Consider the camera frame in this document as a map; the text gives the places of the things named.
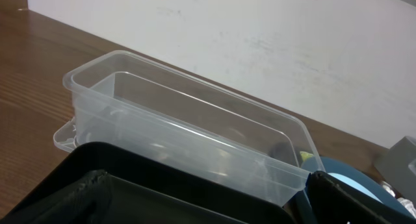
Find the white tissue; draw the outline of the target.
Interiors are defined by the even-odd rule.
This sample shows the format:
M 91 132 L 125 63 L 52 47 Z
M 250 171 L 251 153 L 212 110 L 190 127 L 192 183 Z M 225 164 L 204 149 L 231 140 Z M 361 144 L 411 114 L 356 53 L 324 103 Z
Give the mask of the white tissue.
M 380 185 L 382 186 L 382 188 L 384 190 L 386 190 L 388 193 L 390 193 L 394 198 L 396 197 L 396 193 L 393 191 L 393 187 L 391 185 L 389 185 L 388 183 L 386 183 L 385 181 L 382 181 L 380 183 Z M 397 198 L 397 201 L 408 211 L 410 212 L 413 216 L 415 216 L 415 207 L 413 205 L 413 203 L 408 200 L 405 199 L 403 197 L 399 197 Z

